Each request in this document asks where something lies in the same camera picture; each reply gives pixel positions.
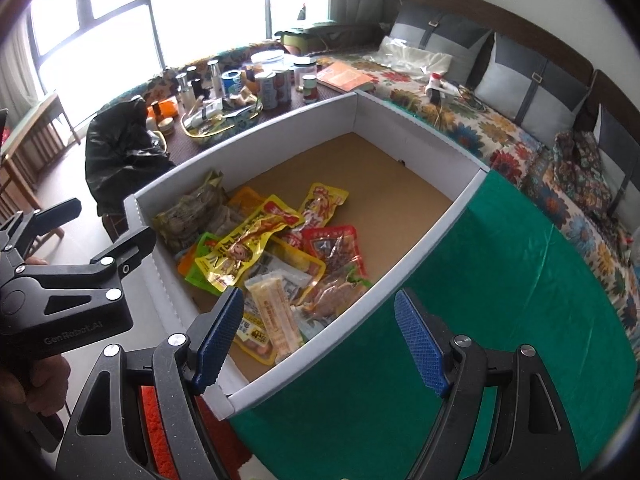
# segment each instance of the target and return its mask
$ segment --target red snack package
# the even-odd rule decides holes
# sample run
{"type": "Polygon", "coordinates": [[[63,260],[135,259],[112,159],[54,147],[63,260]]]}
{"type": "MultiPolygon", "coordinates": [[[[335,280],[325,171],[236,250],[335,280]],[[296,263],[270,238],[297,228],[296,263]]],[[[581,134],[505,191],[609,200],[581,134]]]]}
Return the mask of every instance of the red snack package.
{"type": "Polygon", "coordinates": [[[361,275],[366,275],[354,226],[302,229],[302,239],[305,251],[325,263],[325,275],[339,270],[351,260],[356,260],[361,275]]]}

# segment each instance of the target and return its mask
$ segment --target floral bedspread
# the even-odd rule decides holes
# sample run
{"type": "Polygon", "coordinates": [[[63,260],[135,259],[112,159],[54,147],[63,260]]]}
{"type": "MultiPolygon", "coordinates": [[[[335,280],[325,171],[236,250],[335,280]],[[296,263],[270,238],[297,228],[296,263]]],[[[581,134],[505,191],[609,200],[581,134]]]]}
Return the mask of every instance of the floral bedspread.
{"type": "MultiPolygon", "coordinates": [[[[364,53],[320,57],[325,66],[340,59],[373,78],[373,94],[404,108],[450,137],[509,180],[540,209],[580,253],[606,291],[640,361],[638,279],[628,260],[600,235],[591,219],[558,185],[551,151],[492,108],[447,96],[429,102],[424,84],[362,59],[364,53]]],[[[620,231],[620,240],[629,238],[620,231]]]]}

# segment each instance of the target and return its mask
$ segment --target headboard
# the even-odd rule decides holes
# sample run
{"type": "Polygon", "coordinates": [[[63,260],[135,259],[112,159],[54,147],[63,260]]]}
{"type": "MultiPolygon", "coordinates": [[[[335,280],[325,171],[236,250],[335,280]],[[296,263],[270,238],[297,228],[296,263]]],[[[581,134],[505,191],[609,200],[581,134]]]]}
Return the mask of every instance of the headboard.
{"type": "Polygon", "coordinates": [[[593,130],[598,118],[599,104],[602,104],[640,144],[640,111],[601,70],[596,70],[593,75],[591,91],[575,119],[574,129],[593,130]]]}
{"type": "MultiPolygon", "coordinates": [[[[480,25],[504,34],[517,43],[531,48],[553,63],[589,85],[593,66],[584,56],[543,28],[497,7],[484,0],[408,0],[418,4],[427,4],[466,16],[480,25]]],[[[468,86],[474,88],[482,78],[489,63],[494,35],[491,34],[478,55],[476,65],[469,76],[468,86]]]]}

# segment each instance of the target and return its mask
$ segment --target orange book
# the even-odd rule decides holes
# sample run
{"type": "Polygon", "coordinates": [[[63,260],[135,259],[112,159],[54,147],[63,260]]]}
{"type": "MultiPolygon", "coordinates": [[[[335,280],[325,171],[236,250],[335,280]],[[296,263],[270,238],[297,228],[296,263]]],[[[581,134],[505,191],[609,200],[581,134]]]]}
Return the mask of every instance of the orange book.
{"type": "Polygon", "coordinates": [[[336,61],[318,73],[318,81],[338,92],[371,90],[373,79],[355,68],[336,61]]]}

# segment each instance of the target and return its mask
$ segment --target packaged food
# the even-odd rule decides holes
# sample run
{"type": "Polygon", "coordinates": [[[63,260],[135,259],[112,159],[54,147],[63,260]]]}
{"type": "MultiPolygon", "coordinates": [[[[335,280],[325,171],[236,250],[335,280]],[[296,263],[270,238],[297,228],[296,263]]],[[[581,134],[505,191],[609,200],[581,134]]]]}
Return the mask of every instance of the packaged food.
{"type": "MultiPolygon", "coordinates": [[[[260,259],[242,276],[243,288],[257,276],[275,270],[282,273],[285,295],[290,304],[301,301],[316,286],[324,273],[324,263],[289,244],[271,237],[260,259]]],[[[276,352],[266,333],[260,312],[251,294],[244,295],[244,314],[235,338],[236,344],[265,365],[273,365],[276,352]]]]}
{"type": "Polygon", "coordinates": [[[238,227],[245,219],[246,216],[242,216],[226,205],[221,205],[213,213],[213,217],[207,223],[206,229],[217,237],[223,238],[238,227]]]}
{"type": "Polygon", "coordinates": [[[303,223],[284,233],[280,238],[287,244],[301,249],[303,241],[300,231],[302,231],[302,229],[324,227],[327,225],[327,222],[334,215],[335,208],[344,204],[348,195],[349,192],[343,189],[325,186],[324,184],[320,184],[320,182],[313,183],[302,206],[300,206],[298,210],[302,215],[303,223]]]}
{"type": "Polygon", "coordinates": [[[238,212],[242,216],[242,219],[245,219],[253,213],[256,208],[260,207],[260,204],[264,202],[264,200],[264,197],[258,195],[249,186],[244,186],[231,197],[227,205],[238,212]]]}
{"type": "Polygon", "coordinates": [[[282,361],[303,345],[300,330],[293,319],[293,312],[284,291],[282,272],[275,270],[256,276],[248,280],[245,286],[258,307],[277,353],[276,360],[282,361]]]}
{"type": "Polygon", "coordinates": [[[293,308],[298,328],[306,340],[318,335],[371,287],[371,283],[360,272],[360,259],[356,256],[340,269],[325,276],[293,308]]]}
{"type": "Polygon", "coordinates": [[[206,231],[214,211],[226,202],[222,175],[210,173],[204,184],[184,195],[178,203],[153,218],[153,225],[167,248],[177,254],[187,250],[206,231]]]}
{"type": "Polygon", "coordinates": [[[361,275],[366,275],[354,226],[304,229],[302,237],[305,251],[325,263],[327,274],[333,274],[349,262],[356,261],[361,275]]]}
{"type": "Polygon", "coordinates": [[[191,261],[191,267],[184,275],[184,280],[187,283],[191,283],[191,285],[197,286],[198,288],[206,290],[207,292],[215,294],[216,296],[220,295],[220,291],[207,281],[207,279],[204,277],[204,274],[200,270],[200,267],[198,267],[195,263],[195,259],[209,254],[219,241],[219,236],[216,236],[212,233],[204,233],[200,237],[200,240],[196,245],[193,260],[191,261]]]}
{"type": "Polygon", "coordinates": [[[272,234],[302,222],[298,213],[271,195],[249,218],[222,238],[196,264],[207,280],[221,292],[235,285],[242,273],[260,258],[272,234]]]}

